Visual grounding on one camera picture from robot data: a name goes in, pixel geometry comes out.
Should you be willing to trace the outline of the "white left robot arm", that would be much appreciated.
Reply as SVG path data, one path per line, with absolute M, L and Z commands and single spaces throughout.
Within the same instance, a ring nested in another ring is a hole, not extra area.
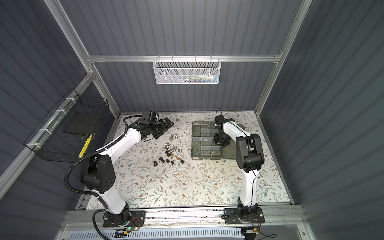
M 127 204 L 115 187 L 116 174 L 114 164 L 130 147 L 147 136 L 161 137 L 174 123 L 169 118 L 154 121 L 138 119 L 132 124 L 125 123 L 124 132 L 108 145 L 99 149 L 93 157 L 87 157 L 81 163 L 80 182 L 103 204 L 107 212 L 119 215 Z

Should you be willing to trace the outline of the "translucent green organizer box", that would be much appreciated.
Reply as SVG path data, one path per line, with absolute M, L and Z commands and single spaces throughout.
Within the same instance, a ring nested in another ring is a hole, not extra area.
M 227 147 L 214 142 L 218 133 L 215 122 L 192 122 L 191 157 L 194 160 L 236 159 L 236 143 L 231 139 Z

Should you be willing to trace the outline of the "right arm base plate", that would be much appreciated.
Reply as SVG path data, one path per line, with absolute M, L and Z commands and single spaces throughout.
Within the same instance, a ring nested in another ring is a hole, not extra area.
M 263 224 L 265 217 L 263 210 L 254 205 L 251 207 L 242 207 L 238 205 L 236 208 L 225 208 L 221 218 L 226 224 Z

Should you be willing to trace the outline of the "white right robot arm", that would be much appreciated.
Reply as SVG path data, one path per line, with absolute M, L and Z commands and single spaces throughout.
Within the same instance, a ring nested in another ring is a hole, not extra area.
M 228 146 L 233 140 L 236 144 L 236 163 L 242 170 L 242 189 L 239 196 L 240 205 L 249 208 L 257 204 L 257 183 L 259 171 L 265 162 L 261 137 L 241 128 L 233 119 L 215 120 L 218 132 L 214 142 Z

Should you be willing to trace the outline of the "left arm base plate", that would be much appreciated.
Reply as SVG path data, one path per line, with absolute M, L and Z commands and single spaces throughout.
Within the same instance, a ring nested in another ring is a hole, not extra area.
M 123 211 L 119 215 L 114 215 L 105 211 L 103 215 L 104 228 L 117 228 L 117 227 L 142 227 L 146 218 L 146 211 Z

